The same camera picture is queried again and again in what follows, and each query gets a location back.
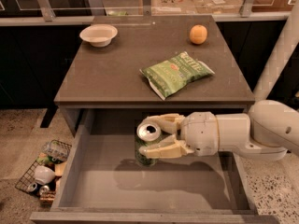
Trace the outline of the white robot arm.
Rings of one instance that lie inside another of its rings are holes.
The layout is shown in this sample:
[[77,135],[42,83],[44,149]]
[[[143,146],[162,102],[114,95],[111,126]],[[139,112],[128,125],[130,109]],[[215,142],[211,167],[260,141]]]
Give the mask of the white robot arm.
[[298,42],[292,9],[254,89],[256,102],[246,113],[214,115],[210,112],[149,116],[137,127],[141,145],[135,150],[142,160],[174,159],[193,154],[211,156],[233,152],[241,157],[276,161],[290,150],[299,153],[299,112],[269,100]]

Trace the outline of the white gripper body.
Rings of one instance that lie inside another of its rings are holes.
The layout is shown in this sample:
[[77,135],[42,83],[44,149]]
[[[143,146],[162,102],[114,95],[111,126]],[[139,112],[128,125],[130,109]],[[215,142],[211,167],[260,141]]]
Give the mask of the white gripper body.
[[197,156],[218,152],[219,135],[216,116],[211,112],[193,112],[180,124],[180,138]]

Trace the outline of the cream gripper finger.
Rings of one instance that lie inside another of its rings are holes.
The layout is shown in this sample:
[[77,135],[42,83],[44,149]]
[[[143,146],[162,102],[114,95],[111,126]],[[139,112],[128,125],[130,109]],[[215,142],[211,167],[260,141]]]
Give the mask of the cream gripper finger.
[[185,117],[180,114],[164,114],[158,116],[148,116],[140,123],[141,134],[177,134],[180,130],[181,122]]
[[186,142],[177,140],[174,134],[167,136],[156,144],[141,147],[138,151],[147,159],[174,159],[193,153],[193,150]]

